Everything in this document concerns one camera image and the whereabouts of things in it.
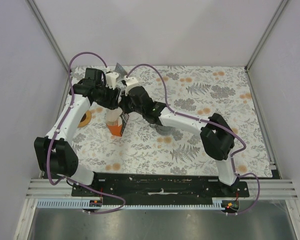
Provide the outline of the orange coffee filter box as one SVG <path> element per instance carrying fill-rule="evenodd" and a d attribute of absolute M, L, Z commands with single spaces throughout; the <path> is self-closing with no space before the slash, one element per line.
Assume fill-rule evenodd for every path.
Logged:
<path fill-rule="evenodd" d="M 121 108 L 107 110 L 105 115 L 105 123 L 110 133 L 116 137 L 122 137 L 128 124 L 129 115 Z"/>

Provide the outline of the glass cone dripper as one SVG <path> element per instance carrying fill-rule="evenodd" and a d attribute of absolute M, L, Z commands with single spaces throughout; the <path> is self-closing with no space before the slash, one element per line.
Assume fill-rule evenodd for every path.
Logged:
<path fill-rule="evenodd" d="M 115 65 L 114 71 L 118 73 L 118 81 L 124 81 L 125 76 L 128 74 L 124 67 L 118 62 Z"/>

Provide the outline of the wooden dripper ring holder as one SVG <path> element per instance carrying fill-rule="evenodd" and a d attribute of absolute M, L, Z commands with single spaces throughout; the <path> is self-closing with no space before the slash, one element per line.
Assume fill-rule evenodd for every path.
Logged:
<path fill-rule="evenodd" d="M 78 128 L 83 128 L 87 126 L 92 119 L 92 113 L 90 110 L 86 111 L 85 114 L 82 116 Z"/>

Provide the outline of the glass coffee server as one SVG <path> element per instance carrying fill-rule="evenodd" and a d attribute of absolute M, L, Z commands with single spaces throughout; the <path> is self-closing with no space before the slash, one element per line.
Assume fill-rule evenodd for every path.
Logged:
<path fill-rule="evenodd" d="M 171 126 L 163 126 L 158 124 L 150 124 L 149 125 L 152 129 L 154 129 L 159 135 L 167 137 L 171 136 L 176 129 L 175 127 Z"/>

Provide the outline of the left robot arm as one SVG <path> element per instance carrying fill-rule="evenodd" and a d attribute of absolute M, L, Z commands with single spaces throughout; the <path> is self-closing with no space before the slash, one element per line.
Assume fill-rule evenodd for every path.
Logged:
<path fill-rule="evenodd" d="M 83 184 L 83 191 L 93 197 L 100 192 L 99 182 L 93 180 L 94 172 L 79 164 L 79 158 L 72 148 L 73 137 L 93 103 L 109 110 L 119 106 L 120 89 L 116 86 L 119 74 L 114 71 L 103 72 L 96 68 L 87 68 L 85 76 L 70 86 L 69 98 L 58 120 L 44 137 L 37 137 L 34 149 L 39 168 L 47 174 L 52 185 L 68 178 L 77 184 Z"/>

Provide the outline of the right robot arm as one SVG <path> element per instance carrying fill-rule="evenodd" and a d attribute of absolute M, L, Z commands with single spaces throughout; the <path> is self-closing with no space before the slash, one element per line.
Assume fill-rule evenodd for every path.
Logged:
<path fill-rule="evenodd" d="M 199 136 L 205 153 L 216 161 L 220 193 L 230 197 L 237 191 L 239 177 L 231 160 L 235 136 L 221 115 L 215 113 L 208 118 L 199 118 L 173 112 L 165 103 L 152 100 L 142 86 L 123 92 L 119 107 L 127 114 L 140 114 L 149 124 L 160 126 L 163 132 L 175 128 Z"/>

